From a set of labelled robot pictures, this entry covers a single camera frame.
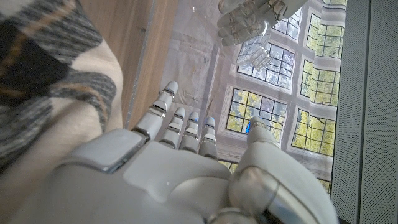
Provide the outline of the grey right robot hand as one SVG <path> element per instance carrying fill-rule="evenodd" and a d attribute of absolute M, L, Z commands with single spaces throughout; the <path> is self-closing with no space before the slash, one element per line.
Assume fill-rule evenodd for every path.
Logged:
<path fill-rule="evenodd" d="M 322 184 L 282 151 L 263 119 L 247 125 L 235 171 L 218 160 L 215 121 L 175 111 L 170 82 L 136 126 L 74 148 L 8 223 L 337 223 Z"/>

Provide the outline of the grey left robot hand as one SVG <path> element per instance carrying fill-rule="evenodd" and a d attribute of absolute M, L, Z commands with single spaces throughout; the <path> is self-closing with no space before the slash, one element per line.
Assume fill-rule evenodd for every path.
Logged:
<path fill-rule="evenodd" d="M 253 39 L 282 19 L 292 16 L 306 0 L 220 0 L 218 37 L 223 46 Z"/>

